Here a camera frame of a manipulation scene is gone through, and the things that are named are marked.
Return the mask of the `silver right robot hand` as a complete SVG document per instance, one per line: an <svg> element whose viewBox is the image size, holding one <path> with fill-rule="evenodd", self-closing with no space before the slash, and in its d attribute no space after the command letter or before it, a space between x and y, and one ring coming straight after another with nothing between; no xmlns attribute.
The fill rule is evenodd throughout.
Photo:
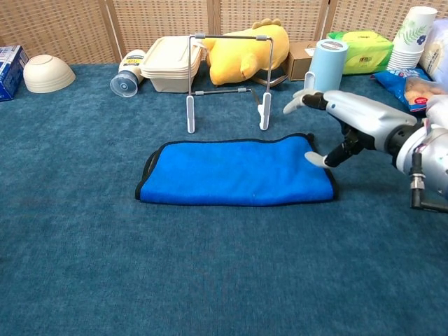
<svg viewBox="0 0 448 336"><path fill-rule="evenodd" d="M337 167L364 149L388 153L396 158L400 146L420 126L417 118L410 114L341 90L299 90L283 108L283 113L291 113L303 106L326 111L340 123L344 135L343 142L324 156L315 152L305 154L305 158L317 167Z"/></svg>

